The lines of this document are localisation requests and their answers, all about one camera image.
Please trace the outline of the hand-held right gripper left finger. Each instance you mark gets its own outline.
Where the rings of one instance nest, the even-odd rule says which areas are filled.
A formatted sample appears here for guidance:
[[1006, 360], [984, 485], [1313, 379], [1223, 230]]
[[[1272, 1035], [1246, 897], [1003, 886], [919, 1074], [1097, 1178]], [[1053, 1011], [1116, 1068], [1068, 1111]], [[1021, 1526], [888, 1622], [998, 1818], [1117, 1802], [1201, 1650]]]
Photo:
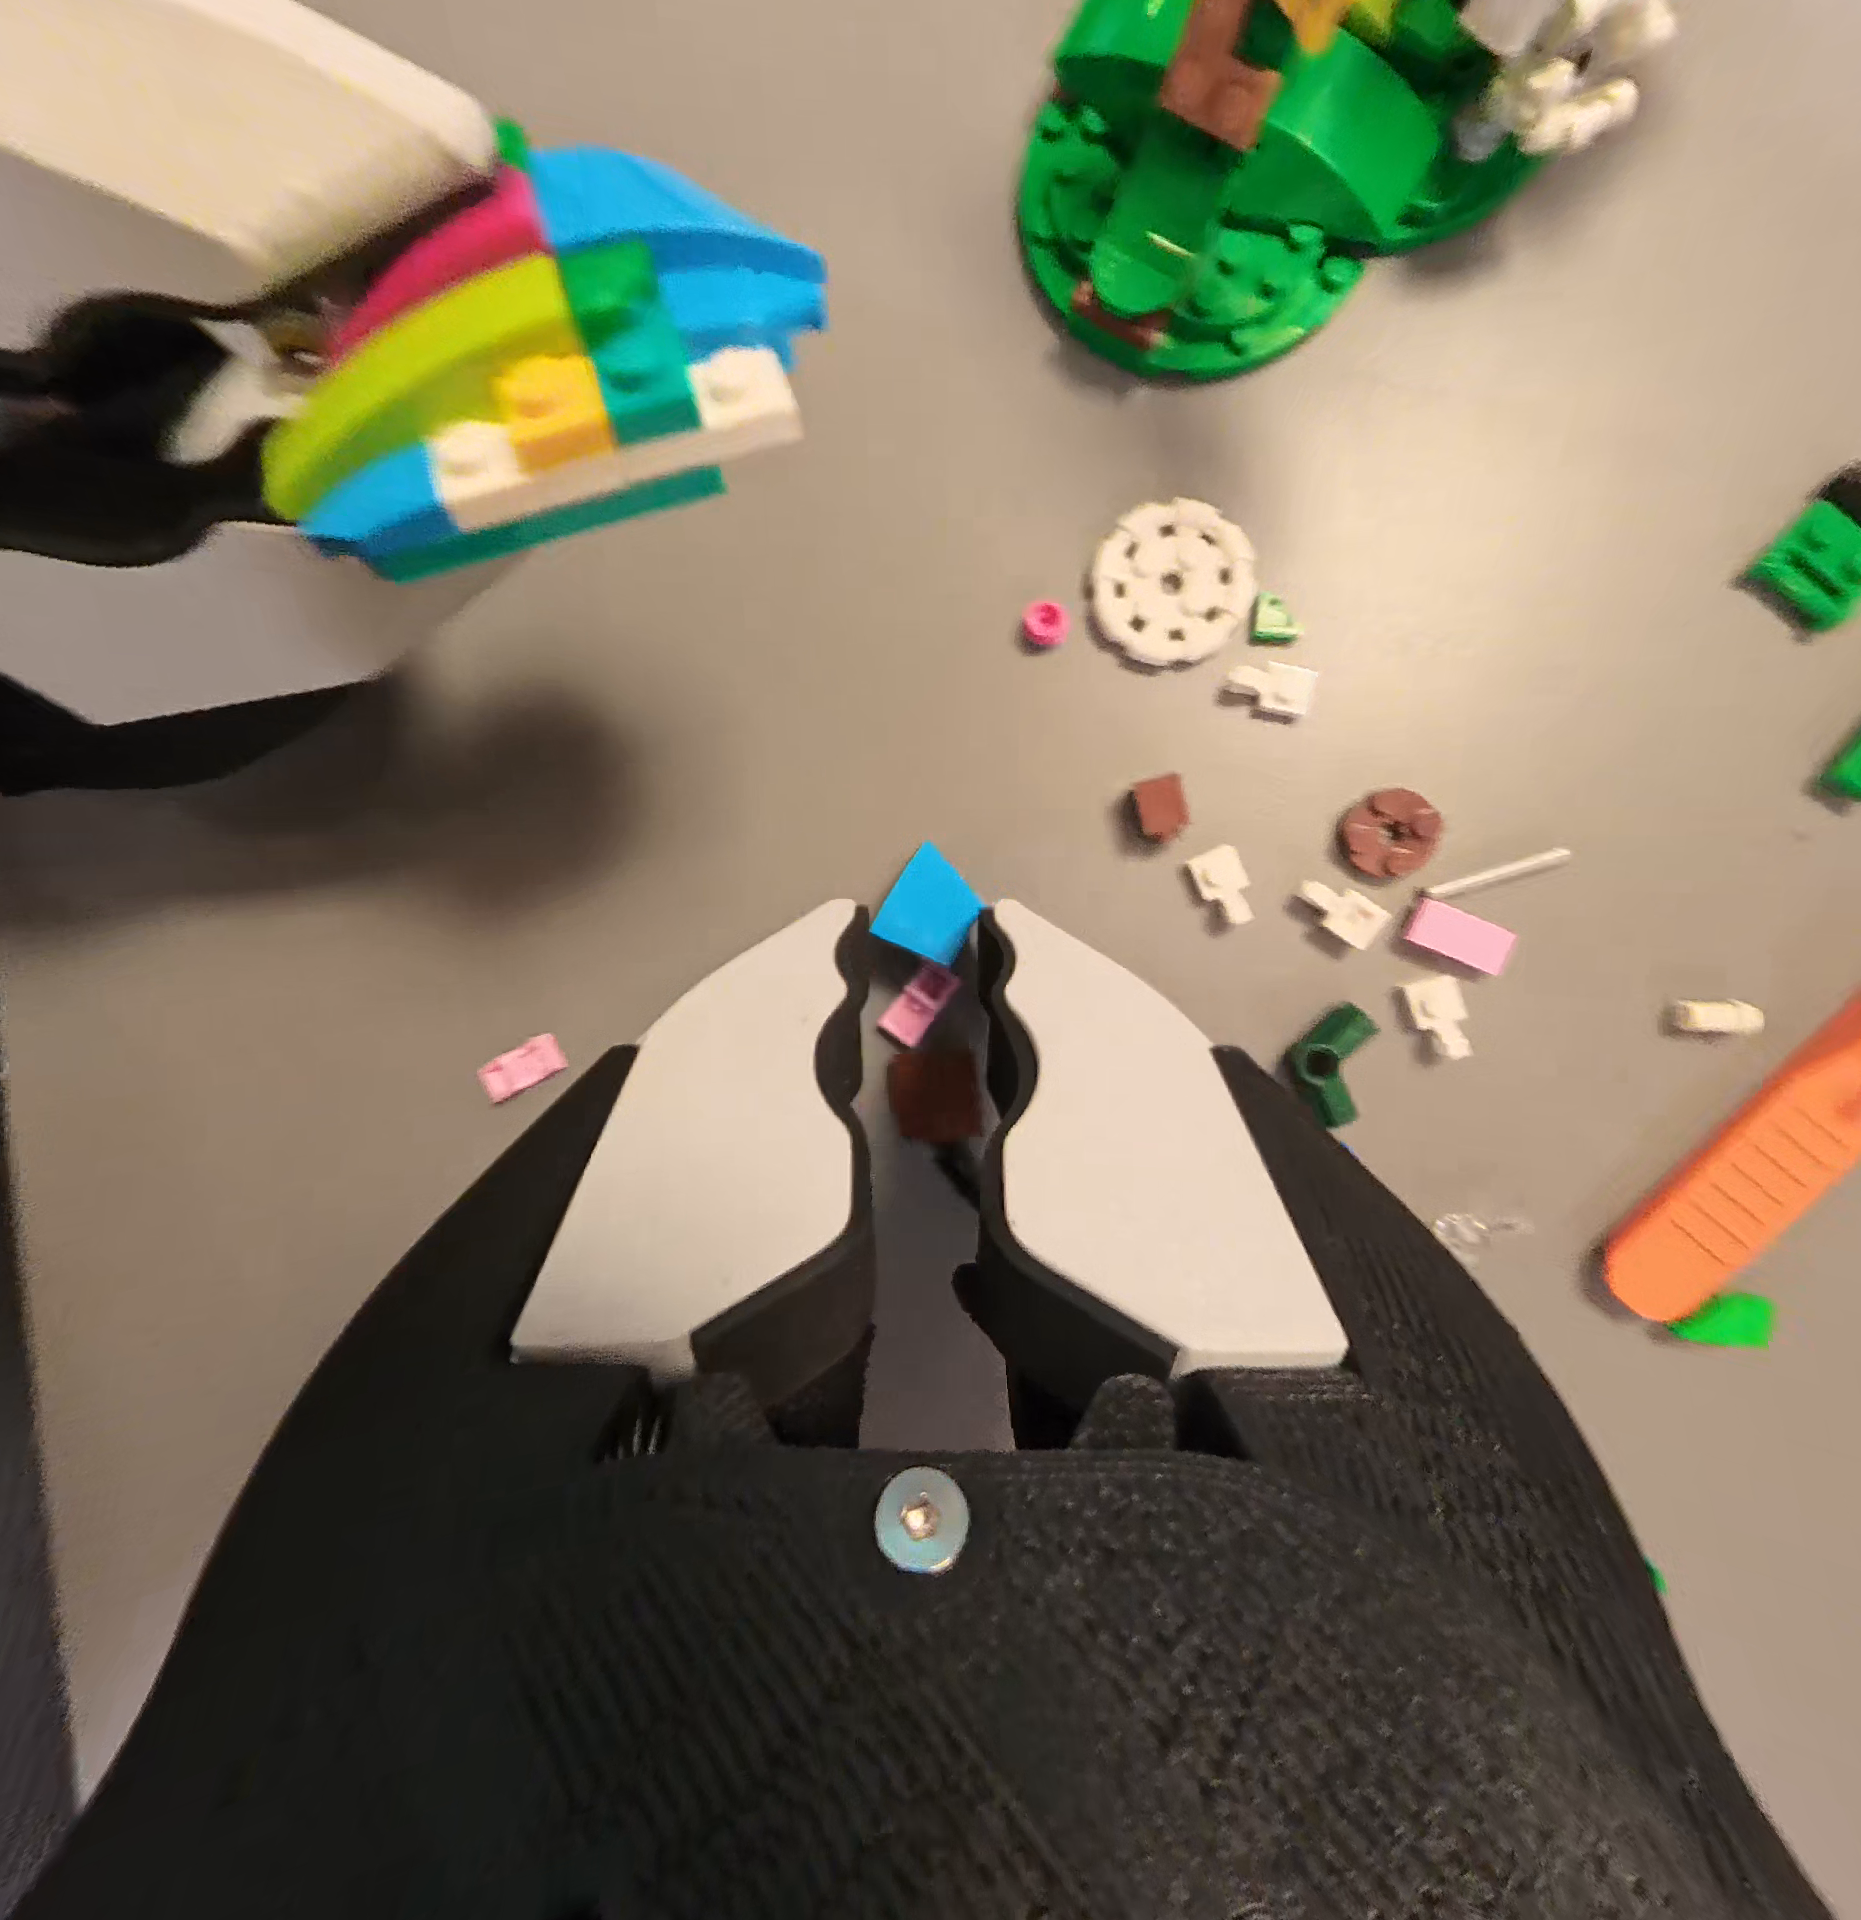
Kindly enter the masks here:
[[641, 1035], [508, 1336], [516, 1363], [741, 1381], [786, 1442], [851, 1442], [876, 1305], [869, 913], [826, 901]]

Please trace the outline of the small blue lego tile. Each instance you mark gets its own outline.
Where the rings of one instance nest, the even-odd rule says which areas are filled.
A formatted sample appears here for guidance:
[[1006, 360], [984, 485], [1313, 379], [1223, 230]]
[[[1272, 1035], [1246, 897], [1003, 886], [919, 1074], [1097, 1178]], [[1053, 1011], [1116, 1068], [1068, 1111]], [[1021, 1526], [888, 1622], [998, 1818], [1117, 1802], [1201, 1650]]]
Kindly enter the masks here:
[[869, 933], [888, 946], [949, 972], [984, 910], [988, 901], [933, 842], [926, 840], [876, 907]]

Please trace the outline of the pink lego tile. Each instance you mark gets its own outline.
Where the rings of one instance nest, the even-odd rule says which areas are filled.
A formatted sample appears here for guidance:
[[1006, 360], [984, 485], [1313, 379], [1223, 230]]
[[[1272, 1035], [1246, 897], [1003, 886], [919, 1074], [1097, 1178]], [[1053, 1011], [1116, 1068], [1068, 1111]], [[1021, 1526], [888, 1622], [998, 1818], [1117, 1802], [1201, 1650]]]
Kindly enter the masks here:
[[1402, 920], [1402, 944], [1482, 979], [1501, 979], [1519, 944], [1505, 924], [1426, 897]]

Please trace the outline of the brown round lego plate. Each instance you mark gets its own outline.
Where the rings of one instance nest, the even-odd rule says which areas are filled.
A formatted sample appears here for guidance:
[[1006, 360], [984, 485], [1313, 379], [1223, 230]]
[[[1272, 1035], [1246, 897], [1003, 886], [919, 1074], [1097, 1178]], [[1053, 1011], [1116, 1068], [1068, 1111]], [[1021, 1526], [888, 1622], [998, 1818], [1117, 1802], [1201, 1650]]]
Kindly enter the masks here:
[[1442, 815], [1410, 788], [1366, 794], [1344, 813], [1334, 830], [1344, 862], [1376, 880], [1421, 873], [1442, 836]]

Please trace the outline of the green lego tree build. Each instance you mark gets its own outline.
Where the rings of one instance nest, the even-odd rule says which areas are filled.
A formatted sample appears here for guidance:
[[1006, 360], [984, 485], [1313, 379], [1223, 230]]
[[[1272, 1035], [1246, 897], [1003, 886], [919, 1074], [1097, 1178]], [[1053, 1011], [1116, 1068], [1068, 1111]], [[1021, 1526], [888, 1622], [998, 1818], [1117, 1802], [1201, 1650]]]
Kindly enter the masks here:
[[1254, 371], [1624, 126], [1675, 32], [1665, 3], [1079, 5], [1015, 197], [1028, 286], [1125, 371]]

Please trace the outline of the brown lego slope brick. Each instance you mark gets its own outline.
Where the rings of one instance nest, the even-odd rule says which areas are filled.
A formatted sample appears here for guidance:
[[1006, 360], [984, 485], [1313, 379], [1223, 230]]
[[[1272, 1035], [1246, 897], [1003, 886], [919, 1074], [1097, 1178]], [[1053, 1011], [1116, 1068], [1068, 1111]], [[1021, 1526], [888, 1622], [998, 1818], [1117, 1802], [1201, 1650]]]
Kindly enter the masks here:
[[953, 1147], [988, 1133], [982, 1074], [969, 1049], [896, 1053], [886, 1090], [901, 1140]]

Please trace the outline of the orange brick separator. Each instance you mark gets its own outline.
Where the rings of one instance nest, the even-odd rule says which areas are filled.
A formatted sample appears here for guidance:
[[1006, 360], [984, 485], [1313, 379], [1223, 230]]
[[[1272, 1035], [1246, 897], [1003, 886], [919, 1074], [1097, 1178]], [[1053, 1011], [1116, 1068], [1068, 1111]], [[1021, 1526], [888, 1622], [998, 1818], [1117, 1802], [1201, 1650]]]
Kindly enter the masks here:
[[1619, 1222], [1605, 1243], [1605, 1283], [1637, 1318], [1685, 1321], [1857, 1165], [1861, 991]]

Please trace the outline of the white round lego wheel plate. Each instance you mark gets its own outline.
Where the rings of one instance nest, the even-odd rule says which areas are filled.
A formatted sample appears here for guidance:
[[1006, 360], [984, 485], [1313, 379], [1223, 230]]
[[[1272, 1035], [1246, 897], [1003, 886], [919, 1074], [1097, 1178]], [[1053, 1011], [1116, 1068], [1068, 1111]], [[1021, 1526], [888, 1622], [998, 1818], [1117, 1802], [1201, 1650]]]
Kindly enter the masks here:
[[1144, 501], [1097, 545], [1086, 605], [1096, 638], [1129, 664], [1194, 666], [1248, 640], [1256, 553], [1248, 533], [1204, 501]]

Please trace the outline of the rainbow lego build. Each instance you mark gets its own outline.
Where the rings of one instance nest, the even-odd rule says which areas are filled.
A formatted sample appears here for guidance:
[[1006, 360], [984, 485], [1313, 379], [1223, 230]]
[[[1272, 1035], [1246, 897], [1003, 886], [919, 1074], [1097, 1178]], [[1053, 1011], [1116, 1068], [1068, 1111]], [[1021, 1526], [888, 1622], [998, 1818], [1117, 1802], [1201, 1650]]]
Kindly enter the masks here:
[[533, 145], [344, 316], [258, 449], [267, 512], [418, 585], [726, 491], [796, 445], [820, 253], [651, 157]]

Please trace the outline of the green and black lego plate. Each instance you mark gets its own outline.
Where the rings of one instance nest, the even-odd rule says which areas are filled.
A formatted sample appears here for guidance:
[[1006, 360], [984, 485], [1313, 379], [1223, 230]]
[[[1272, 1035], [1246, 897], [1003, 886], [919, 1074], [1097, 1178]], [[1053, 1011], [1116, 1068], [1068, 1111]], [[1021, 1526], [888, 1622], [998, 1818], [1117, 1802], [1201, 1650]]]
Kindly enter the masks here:
[[1738, 585], [1803, 636], [1845, 625], [1861, 606], [1861, 461], [1833, 474]]

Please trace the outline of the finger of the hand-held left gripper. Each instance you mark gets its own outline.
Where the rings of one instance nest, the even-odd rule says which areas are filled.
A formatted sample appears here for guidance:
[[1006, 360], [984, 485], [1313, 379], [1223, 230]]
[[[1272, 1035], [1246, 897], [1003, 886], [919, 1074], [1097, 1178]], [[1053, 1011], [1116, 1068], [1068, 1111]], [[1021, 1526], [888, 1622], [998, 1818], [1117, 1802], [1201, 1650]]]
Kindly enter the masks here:
[[0, 675], [100, 725], [347, 689], [493, 580], [477, 564], [395, 585], [264, 522], [226, 522], [152, 567], [0, 549]]
[[306, 5], [0, 3], [0, 393], [56, 391], [57, 327], [118, 304], [302, 393], [490, 181], [486, 109]]

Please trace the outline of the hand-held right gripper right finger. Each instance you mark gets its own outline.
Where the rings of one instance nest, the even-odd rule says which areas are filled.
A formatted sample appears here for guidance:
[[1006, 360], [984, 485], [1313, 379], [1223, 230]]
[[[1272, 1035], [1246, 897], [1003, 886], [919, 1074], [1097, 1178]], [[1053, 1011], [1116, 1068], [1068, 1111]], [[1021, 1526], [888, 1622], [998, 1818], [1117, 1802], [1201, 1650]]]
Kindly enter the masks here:
[[998, 1352], [1014, 1439], [1066, 1442], [1102, 1388], [1349, 1393], [1349, 1332], [1230, 1071], [1167, 995], [1026, 906], [979, 930], [988, 1090], [961, 1303]]

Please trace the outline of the dark green lego piece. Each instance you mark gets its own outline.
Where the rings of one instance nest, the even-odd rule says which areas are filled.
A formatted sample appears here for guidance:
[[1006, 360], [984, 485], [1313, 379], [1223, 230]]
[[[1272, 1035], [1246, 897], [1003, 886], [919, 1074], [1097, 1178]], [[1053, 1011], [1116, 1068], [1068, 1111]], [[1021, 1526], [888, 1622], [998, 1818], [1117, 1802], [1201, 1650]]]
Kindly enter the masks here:
[[1376, 1021], [1355, 1003], [1342, 1003], [1313, 1022], [1283, 1053], [1292, 1089], [1326, 1131], [1349, 1126], [1357, 1100], [1347, 1068], [1357, 1050], [1379, 1035]]

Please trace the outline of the white lego bar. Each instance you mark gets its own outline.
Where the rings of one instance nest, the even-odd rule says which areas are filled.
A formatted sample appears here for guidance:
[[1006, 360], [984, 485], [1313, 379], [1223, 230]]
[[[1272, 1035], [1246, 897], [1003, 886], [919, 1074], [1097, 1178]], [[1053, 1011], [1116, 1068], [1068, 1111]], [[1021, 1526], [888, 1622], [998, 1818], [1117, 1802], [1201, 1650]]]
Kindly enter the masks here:
[[1456, 901], [1456, 899], [1470, 899], [1470, 897], [1490, 891], [1493, 887], [1505, 887], [1510, 883], [1515, 883], [1515, 880], [1522, 880], [1529, 877], [1551, 873], [1551, 871], [1568, 866], [1572, 861], [1574, 861], [1574, 852], [1568, 847], [1551, 847], [1551, 850], [1526, 854], [1526, 856], [1505, 861], [1505, 862], [1498, 862], [1492, 868], [1482, 868], [1482, 870], [1466, 873], [1466, 877], [1453, 877], [1453, 878], [1440, 880], [1436, 886], [1428, 886], [1428, 887], [1423, 887], [1423, 899], [1440, 901], [1440, 903]]

